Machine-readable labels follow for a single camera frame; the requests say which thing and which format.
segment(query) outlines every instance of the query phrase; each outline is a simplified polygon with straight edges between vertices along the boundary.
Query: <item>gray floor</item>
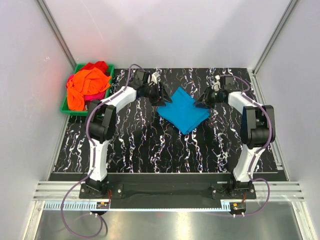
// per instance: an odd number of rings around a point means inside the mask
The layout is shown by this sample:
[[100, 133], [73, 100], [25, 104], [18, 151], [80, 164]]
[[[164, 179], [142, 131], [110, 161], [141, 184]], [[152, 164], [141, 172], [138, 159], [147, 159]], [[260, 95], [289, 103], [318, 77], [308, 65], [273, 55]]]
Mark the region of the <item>gray floor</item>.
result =
[[[249, 212], [259, 206], [249, 202]], [[83, 211], [66, 211], [66, 220], [79, 234], [92, 235], [100, 227], [93, 216], [77, 218]], [[107, 224], [97, 240], [301, 240], [290, 203], [270, 202], [250, 217], [215, 216], [210, 212], [114, 212], [103, 215]], [[63, 225], [59, 211], [43, 212], [37, 240], [75, 240]]]

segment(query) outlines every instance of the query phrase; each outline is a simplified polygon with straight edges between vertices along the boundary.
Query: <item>pile of clothes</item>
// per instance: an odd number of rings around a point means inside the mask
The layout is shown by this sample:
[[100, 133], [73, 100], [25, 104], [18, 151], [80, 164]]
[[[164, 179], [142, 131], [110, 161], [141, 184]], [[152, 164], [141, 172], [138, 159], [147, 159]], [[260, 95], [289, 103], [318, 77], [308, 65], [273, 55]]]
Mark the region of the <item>pile of clothes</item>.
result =
[[111, 76], [107, 76], [108, 65], [104, 61], [89, 62], [66, 83], [66, 99], [69, 110], [86, 111], [92, 100], [105, 98], [110, 87]]

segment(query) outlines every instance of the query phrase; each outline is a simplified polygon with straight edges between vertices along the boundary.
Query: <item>marble pattern tabletop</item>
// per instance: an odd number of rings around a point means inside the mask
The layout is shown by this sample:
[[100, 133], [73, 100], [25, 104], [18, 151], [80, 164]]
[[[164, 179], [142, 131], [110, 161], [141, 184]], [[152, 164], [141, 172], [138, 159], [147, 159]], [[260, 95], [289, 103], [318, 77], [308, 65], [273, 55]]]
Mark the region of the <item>marble pattern tabletop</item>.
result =
[[[169, 96], [182, 87], [198, 99], [215, 75], [231, 74], [250, 82], [245, 68], [155, 68]], [[116, 69], [111, 93], [123, 86], [127, 69]], [[245, 85], [236, 82], [239, 90]], [[251, 87], [247, 95], [254, 98]], [[107, 151], [110, 173], [221, 173], [231, 172], [242, 150], [241, 114], [226, 104], [216, 104], [210, 117], [191, 133], [183, 135], [163, 119], [149, 100], [141, 98], [124, 107], [117, 115], [114, 138]], [[85, 117], [71, 116], [65, 131], [54, 172], [88, 171], [89, 142]], [[256, 167], [257, 172], [277, 172], [269, 147]]]

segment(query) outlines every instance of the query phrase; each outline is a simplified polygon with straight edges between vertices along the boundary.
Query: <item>folded cloth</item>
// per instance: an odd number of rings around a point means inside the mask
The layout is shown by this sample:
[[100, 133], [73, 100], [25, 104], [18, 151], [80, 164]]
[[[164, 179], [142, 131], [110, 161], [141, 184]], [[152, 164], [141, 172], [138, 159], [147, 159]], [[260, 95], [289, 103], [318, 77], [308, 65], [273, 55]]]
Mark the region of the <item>folded cloth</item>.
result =
[[78, 71], [66, 84], [69, 109], [83, 111], [85, 109], [84, 96], [105, 92], [110, 87], [110, 79], [111, 76], [106, 76], [96, 67], [91, 70]]
[[103, 73], [106, 73], [108, 70], [108, 65], [104, 61], [97, 61], [95, 64], [89, 62], [84, 65], [79, 71], [81, 70], [91, 70], [91, 69], [100, 69]]
[[[71, 74], [68, 78], [68, 80], [66, 81], [66, 84], [65, 84], [65, 87], [68, 88], [67, 84], [68, 82], [74, 77], [74, 74]], [[103, 91], [103, 92], [99, 92], [97, 94], [92, 94], [92, 95], [84, 95], [83, 96], [83, 99], [84, 99], [84, 102], [91, 102], [92, 100], [102, 100], [104, 99], [106, 96], [106, 91]]]
[[195, 100], [181, 87], [171, 96], [171, 100], [172, 103], [166, 102], [166, 106], [159, 106], [156, 111], [183, 134], [190, 133], [210, 116], [208, 109], [195, 107]]

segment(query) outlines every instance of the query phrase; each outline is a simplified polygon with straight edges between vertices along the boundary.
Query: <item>black mounting plate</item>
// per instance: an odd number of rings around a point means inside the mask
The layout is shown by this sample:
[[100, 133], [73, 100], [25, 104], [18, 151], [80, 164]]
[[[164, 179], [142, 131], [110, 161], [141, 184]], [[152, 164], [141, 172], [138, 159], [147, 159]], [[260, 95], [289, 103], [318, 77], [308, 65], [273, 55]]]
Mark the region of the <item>black mounting plate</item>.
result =
[[[225, 199], [244, 199], [243, 192], [229, 194], [226, 189], [227, 183], [212, 183], [211, 184], [211, 191], [212, 191], [212, 199], [214, 200], [225, 200]], [[251, 184], [248, 191], [245, 192], [246, 199], [257, 199], [255, 186]]]
[[105, 187], [103, 187], [103, 193], [88, 187], [85, 183], [81, 184], [81, 189], [79, 193], [80, 199], [108, 199], [107, 190], [111, 190], [111, 199], [121, 199], [123, 195], [124, 185], [122, 183], [108, 183], [106, 182]]

